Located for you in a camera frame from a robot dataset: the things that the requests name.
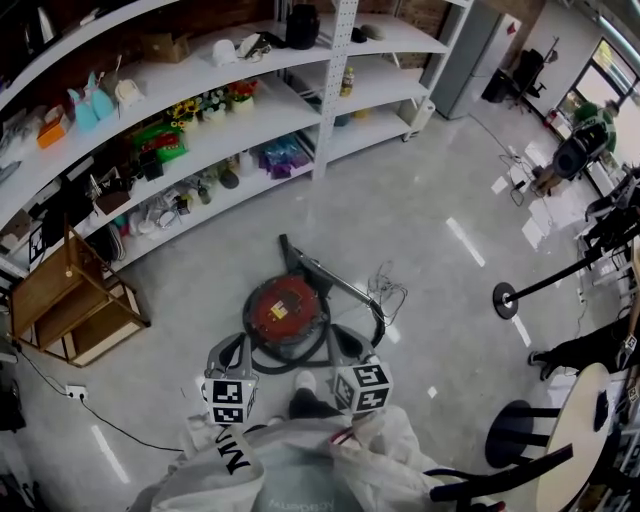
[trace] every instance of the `black container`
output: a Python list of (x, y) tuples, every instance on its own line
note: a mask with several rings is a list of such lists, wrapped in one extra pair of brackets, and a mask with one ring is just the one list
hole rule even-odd
[(162, 163), (156, 158), (155, 151), (146, 151), (140, 155), (140, 168), (147, 181), (155, 180), (164, 175)]
[(313, 5), (295, 5), (287, 17), (287, 45), (296, 50), (308, 50), (318, 38), (320, 18)]

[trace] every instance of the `window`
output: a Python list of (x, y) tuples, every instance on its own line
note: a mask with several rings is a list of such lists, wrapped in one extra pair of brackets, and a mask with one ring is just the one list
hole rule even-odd
[(640, 163), (640, 79), (620, 54), (604, 39), (578, 76), (558, 109), (569, 119), (587, 101), (604, 106), (615, 101), (620, 114), (615, 119), (617, 143), (614, 157), (622, 163)]

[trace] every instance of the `white wall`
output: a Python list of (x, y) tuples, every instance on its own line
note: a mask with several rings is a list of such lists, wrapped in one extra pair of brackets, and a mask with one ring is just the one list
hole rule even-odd
[(544, 56), (553, 44), (553, 36), (560, 38), (556, 46), (558, 60), (545, 64), (536, 82), (542, 82), (547, 89), (540, 91), (540, 99), (527, 96), (542, 114), (556, 107), (573, 85), (598, 46), (602, 30), (577, 9), (547, 0), (524, 49), (535, 49)]

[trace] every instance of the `potted plant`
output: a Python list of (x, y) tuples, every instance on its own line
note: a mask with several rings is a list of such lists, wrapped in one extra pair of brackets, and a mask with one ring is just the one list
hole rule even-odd
[(167, 110), (167, 114), (171, 119), (171, 126), (180, 128), (184, 132), (189, 132), (198, 127), (198, 116), (200, 110), (201, 98), (190, 98), (188, 100), (176, 103)]
[(226, 87), (219, 87), (202, 94), (200, 111), (202, 119), (213, 124), (220, 124), (224, 121), (227, 110)]
[(248, 112), (253, 109), (253, 94), (257, 85), (257, 80), (240, 80), (229, 84), (229, 98), (234, 112)]

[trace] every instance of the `shelving unit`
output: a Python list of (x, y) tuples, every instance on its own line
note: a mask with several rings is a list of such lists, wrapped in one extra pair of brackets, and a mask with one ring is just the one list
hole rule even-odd
[(33, 80), (44, 73), (44, 71), (87, 41), (141, 14), (159, 9), (160, 7), (177, 1), (178, 0), (138, 0), (137, 2), (110, 12), (87, 25), (82, 27), (78, 26), (71, 30), (44, 53), (38, 55), (38, 57), (30, 62), (11, 85), (0, 93), (0, 110), (6, 107), (22, 89), (33, 82)]
[[(413, 130), (412, 122), (406, 116), (403, 120), (397, 115), (397, 103), (413, 99), (417, 108), (422, 108), (446, 64), (472, 1), (450, 0), (451, 14), (439, 40), (393, 16), (357, 14), (357, 0), (339, 0), (335, 15), (321, 17), (321, 35), (309, 50), (274, 48), (256, 63), (243, 61), (221, 68), (213, 66), (212, 44), (219, 39), (238, 43), (259, 31), (269, 31), (284, 39), (285, 25), (266, 21), (190, 41), (191, 55), (178, 64), (140, 62), (121, 69), (117, 78), (132, 78), (145, 99), (100, 122), (90, 133), (80, 134), (72, 128), (62, 140), (23, 161), (20, 168), (0, 184), (0, 225), (6, 224), (53, 178), (129, 127), (186, 98), (254, 76), (259, 76), (261, 82), (254, 111), (231, 113), (221, 125), (201, 124), (193, 133), (187, 133), (188, 152), (165, 164), (162, 177), (151, 182), (136, 182), (129, 201), (109, 215), (92, 214), (76, 226), (78, 232), (87, 236), (208, 165), (287, 133), (302, 133), (304, 139), (312, 142), (312, 162), (296, 170), (292, 177), (312, 173), (314, 179), (322, 178), (328, 162)], [(153, 3), (140, 0), (137, 4), (142, 2), (145, 5)], [(284, 1), (278, 4), (276, 11), (284, 12), (283, 6)], [(363, 44), (351, 42), (353, 27), (362, 24), (378, 26), (384, 39)], [(420, 81), (412, 79), (380, 55), (404, 52), (432, 54)], [(352, 94), (342, 98), (339, 91), (345, 65), (354, 67), (356, 82)], [(289, 74), (271, 74), (283, 69)], [(293, 87), (293, 81), (297, 80), (321, 98), (319, 113), (285, 83), (287, 76), (294, 77)], [(367, 118), (353, 119), (347, 126), (334, 128), (336, 116), (365, 108), (372, 109)], [(123, 268), (191, 227), (284, 181), (287, 180), (273, 181), (264, 171), (257, 171), (252, 176), (241, 177), (236, 189), (227, 190), (217, 185), (211, 193), (211, 203), (196, 204), (191, 213), (178, 217), (167, 229), (147, 236), (124, 237), (126, 257), (116, 262), (114, 268)], [(54, 246), (47, 251), (45, 261), (55, 249)]]
[[(129, 193), (129, 201), (108, 215), (93, 213), (81, 225), (76, 226), (76, 230), (87, 237), (145, 199), (208, 165), (320, 122), (320, 114), (274, 75), (265, 75), (259, 82), (252, 112), (230, 112), (220, 125), (202, 123), (196, 131), (186, 133), (189, 151), (164, 164), (164, 176), (153, 181), (137, 181)], [(62, 240), (49, 248), (47, 254), (61, 245)]]
[[(322, 16), (322, 33), (333, 39), (335, 17)], [(357, 14), (355, 27), (362, 25), (380, 27), (382, 41), (369, 39), (366, 43), (350, 42), (347, 55), (372, 55), (379, 53), (447, 53), (447, 47), (429, 34), (387, 14)]]
[[(336, 115), (429, 95), (426, 87), (381, 57), (350, 57), (347, 59), (347, 66), (353, 68), (356, 86), (348, 97), (337, 99)], [(322, 97), (326, 64), (307, 64), (290, 71), (311, 91), (317, 91)]]
[[(352, 119), (346, 126), (334, 127), (327, 162), (399, 137), (409, 130), (409, 125), (398, 117), (395, 109), (386, 106), (372, 109), (365, 119)], [(318, 128), (308, 128), (305, 135), (310, 140), (316, 140)]]
[(178, 64), (141, 62), (119, 72), (132, 78), (146, 99), (129, 110), (114, 112), (89, 133), (74, 125), (69, 133), (44, 150), (36, 150), (20, 168), (0, 184), (0, 226), (4, 226), (42, 187), (100, 144), (165, 108), (215, 87), (278, 69), (328, 59), (330, 50), (318, 43), (304, 50), (274, 49), (260, 62), (238, 62), (216, 68), (211, 62), (211, 46), (219, 39), (239, 41), (259, 31), (283, 35), (284, 26), (274, 22), (242, 25), (209, 34), (194, 41), (191, 55)]
[(254, 175), (240, 177), (240, 184), (237, 188), (227, 190), (223, 188), (222, 185), (216, 184), (216, 188), (211, 194), (211, 202), (209, 204), (195, 206), (191, 213), (184, 217), (178, 217), (167, 229), (158, 230), (149, 236), (125, 237), (123, 243), (127, 255), (124, 260), (114, 261), (112, 267), (114, 270), (120, 270), (156, 247), (159, 247), (205, 220), (229, 208), (233, 208), (243, 201), (257, 196), (285, 181), (302, 176), (312, 170), (313, 164), (309, 164), (293, 171), (291, 178), (272, 180), (264, 170), (256, 169)]

